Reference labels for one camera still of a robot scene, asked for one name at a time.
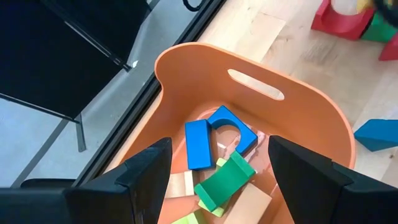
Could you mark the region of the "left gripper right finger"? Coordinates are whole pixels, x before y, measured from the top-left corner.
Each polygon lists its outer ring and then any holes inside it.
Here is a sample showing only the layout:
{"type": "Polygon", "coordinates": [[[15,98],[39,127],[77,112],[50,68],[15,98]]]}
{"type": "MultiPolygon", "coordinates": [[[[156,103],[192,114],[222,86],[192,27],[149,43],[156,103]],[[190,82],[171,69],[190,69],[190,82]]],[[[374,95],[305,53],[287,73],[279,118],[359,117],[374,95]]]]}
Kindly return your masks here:
{"type": "Polygon", "coordinates": [[[295,224],[398,224],[398,188],[277,135],[268,153],[295,224]]]}

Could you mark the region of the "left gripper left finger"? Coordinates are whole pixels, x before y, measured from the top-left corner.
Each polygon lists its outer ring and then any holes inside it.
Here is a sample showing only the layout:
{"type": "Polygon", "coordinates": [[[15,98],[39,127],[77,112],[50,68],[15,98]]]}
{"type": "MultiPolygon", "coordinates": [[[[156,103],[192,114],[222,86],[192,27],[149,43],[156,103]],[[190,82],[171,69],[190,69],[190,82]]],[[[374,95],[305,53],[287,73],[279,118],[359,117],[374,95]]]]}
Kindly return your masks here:
{"type": "Polygon", "coordinates": [[[111,171],[72,189],[71,224],[157,224],[170,177],[172,139],[162,138],[111,171]]]}

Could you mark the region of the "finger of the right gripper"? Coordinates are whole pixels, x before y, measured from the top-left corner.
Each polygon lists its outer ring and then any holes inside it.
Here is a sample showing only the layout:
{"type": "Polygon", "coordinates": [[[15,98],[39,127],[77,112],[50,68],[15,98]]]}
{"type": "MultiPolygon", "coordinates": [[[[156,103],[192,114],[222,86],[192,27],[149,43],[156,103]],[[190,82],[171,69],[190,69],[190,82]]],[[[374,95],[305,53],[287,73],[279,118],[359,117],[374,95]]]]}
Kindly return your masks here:
{"type": "Polygon", "coordinates": [[[374,0],[376,10],[394,27],[398,27],[398,0],[374,0]]]}

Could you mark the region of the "natural wood block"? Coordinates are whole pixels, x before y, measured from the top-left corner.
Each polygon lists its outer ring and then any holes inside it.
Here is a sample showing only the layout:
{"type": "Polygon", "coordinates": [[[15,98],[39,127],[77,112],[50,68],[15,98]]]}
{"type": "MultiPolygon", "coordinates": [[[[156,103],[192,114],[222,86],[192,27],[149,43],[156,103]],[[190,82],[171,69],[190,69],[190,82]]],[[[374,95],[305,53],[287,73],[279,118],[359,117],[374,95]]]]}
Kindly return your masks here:
{"type": "Polygon", "coordinates": [[[197,182],[198,177],[193,170],[170,174],[165,198],[192,196],[195,194],[194,186],[197,182]]]}
{"type": "Polygon", "coordinates": [[[223,224],[258,224],[272,197],[248,183],[223,224]]]}

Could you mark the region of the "light green arch block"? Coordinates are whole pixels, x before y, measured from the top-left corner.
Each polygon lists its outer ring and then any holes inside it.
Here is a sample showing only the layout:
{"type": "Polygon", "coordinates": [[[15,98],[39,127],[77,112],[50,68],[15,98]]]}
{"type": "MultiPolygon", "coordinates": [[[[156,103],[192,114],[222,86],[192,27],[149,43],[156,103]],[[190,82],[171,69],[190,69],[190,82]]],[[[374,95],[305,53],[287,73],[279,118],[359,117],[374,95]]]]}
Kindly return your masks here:
{"type": "Polygon", "coordinates": [[[208,224],[203,212],[195,210],[192,213],[172,222],[171,224],[208,224]]]}

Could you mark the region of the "blue arch block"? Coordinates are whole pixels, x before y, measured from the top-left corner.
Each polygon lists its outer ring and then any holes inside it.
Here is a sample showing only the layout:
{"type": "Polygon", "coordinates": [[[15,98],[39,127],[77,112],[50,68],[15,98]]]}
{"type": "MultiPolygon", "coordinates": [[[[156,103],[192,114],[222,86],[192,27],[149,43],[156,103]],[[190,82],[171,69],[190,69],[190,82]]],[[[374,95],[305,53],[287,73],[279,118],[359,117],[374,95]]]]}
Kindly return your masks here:
{"type": "Polygon", "coordinates": [[[211,126],[205,119],[185,124],[187,164],[190,170],[205,170],[214,166],[210,136],[211,126]]]}
{"type": "Polygon", "coordinates": [[[222,126],[234,126],[239,130],[240,140],[235,150],[244,155],[247,151],[252,149],[257,144],[258,136],[248,126],[246,126],[233,112],[227,107],[221,105],[208,119],[210,126],[213,129],[218,129],[222,126]]]}

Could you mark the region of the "blue triangle block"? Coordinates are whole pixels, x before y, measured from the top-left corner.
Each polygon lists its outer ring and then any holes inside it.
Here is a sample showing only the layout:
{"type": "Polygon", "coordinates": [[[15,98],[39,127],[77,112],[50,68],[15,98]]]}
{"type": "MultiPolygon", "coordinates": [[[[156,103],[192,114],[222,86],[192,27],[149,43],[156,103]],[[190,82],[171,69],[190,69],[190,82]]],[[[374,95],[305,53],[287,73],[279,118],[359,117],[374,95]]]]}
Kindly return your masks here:
{"type": "Polygon", "coordinates": [[[371,152],[398,146],[398,119],[370,119],[354,138],[371,152]]]}

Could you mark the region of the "red arch block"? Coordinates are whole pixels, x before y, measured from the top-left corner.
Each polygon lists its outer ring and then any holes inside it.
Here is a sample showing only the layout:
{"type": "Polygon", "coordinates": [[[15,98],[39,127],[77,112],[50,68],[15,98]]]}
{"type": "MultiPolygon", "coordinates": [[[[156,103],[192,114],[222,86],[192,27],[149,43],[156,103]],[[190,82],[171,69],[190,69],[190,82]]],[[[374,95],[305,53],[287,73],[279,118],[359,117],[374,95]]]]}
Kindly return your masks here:
{"type": "Polygon", "coordinates": [[[331,0],[323,0],[315,13],[311,29],[348,40],[358,40],[374,13],[374,9],[365,9],[354,15],[340,14],[333,8],[331,0]]]}

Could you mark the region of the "orange plastic bin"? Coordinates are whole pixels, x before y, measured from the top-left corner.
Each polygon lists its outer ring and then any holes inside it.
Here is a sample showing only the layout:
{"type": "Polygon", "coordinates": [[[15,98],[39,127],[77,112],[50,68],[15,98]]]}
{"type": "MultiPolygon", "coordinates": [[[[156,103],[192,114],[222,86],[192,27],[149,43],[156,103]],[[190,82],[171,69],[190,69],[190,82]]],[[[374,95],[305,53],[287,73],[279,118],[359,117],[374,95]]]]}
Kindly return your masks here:
{"type": "MultiPolygon", "coordinates": [[[[221,105],[233,112],[258,136],[257,144],[242,157],[256,173],[236,193],[219,218],[201,208],[199,196],[164,198],[157,224],[172,222],[201,210],[208,224],[223,224],[251,183],[272,197],[258,224],[295,224],[273,173],[269,138],[283,137],[344,166],[353,167],[355,143],[342,111],[316,88],[269,70],[236,54],[198,42],[171,47],[155,62],[161,84],[160,101],[148,117],[121,162],[156,141],[172,139],[170,174],[190,170],[187,164],[185,124],[207,120],[221,105]]],[[[240,140],[234,126],[211,127],[214,166],[196,172],[203,182],[216,172],[221,157],[228,160],[240,140]]]]}

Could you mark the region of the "black folding partition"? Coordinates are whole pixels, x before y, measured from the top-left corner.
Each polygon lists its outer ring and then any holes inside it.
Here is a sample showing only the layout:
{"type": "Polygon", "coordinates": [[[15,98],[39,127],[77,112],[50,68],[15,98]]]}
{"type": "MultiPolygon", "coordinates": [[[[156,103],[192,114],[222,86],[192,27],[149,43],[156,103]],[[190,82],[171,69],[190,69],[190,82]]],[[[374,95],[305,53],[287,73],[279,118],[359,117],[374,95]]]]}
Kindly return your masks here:
{"type": "Polygon", "coordinates": [[[127,64],[147,0],[0,0],[0,97],[76,124],[127,64]]]}

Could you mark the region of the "black aluminium table frame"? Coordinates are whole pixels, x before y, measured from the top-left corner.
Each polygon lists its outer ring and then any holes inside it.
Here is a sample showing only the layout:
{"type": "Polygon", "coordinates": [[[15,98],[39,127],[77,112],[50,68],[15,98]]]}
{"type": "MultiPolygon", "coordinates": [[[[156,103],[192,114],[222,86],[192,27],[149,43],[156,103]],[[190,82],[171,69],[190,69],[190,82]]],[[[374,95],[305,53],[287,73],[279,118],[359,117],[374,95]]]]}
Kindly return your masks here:
{"type": "MultiPolygon", "coordinates": [[[[197,41],[225,2],[226,0],[204,0],[201,9],[174,42],[174,45],[197,41]]],[[[121,120],[112,129],[109,136],[100,146],[99,151],[87,163],[72,186],[85,184],[106,170],[116,154],[121,151],[133,129],[138,125],[160,91],[160,82],[156,79],[155,74],[152,73],[138,92],[138,95],[127,107],[127,111],[121,116],[121,120]]]]}

